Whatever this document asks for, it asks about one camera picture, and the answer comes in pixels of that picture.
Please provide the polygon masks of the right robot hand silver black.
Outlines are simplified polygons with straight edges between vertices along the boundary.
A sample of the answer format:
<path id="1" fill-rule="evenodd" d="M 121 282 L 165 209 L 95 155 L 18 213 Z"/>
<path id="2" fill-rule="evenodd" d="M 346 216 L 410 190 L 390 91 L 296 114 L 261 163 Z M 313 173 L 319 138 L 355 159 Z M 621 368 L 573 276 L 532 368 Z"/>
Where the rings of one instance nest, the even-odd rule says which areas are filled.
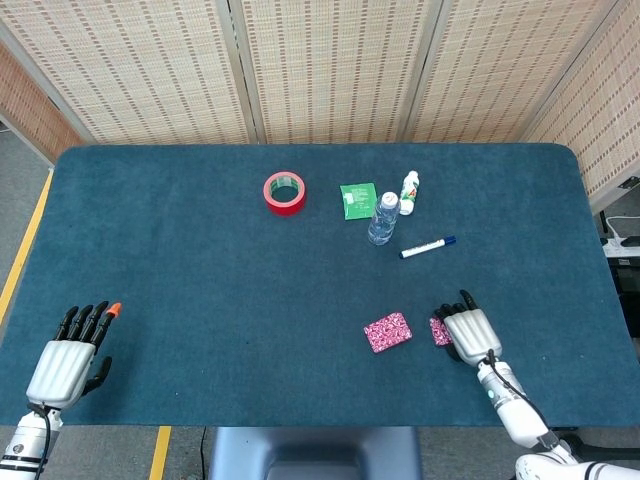
<path id="1" fill-rule="evenodd" d="M 467 290 L 461 289 L 460 295 L 462 303 L 442 304 L 433 315 L 448 335 L 445 349 L 449 356 L 472 367 L 487 363 L 489 351 L 500 358 L 502 344 L 488 317 Z"/>

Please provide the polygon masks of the left robot hand, orange fingertip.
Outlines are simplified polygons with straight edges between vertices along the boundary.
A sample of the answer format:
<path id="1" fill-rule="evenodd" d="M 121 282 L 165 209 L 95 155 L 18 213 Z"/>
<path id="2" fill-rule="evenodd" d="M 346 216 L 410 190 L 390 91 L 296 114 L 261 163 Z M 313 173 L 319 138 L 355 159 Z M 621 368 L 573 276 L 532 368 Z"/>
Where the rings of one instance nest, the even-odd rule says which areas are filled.
<path id="1" fill-rule="evenodd" d="M 53 339 L 39 357 L 26 390 L 31 405 L 41 410 L 66 410 L 80 398 L 102 386 L 113 359 L 105 357 L 95 373 L 95 357 L 112 322 L 120 315 L 119 302 L 71 307 L 59 323 Z"/>

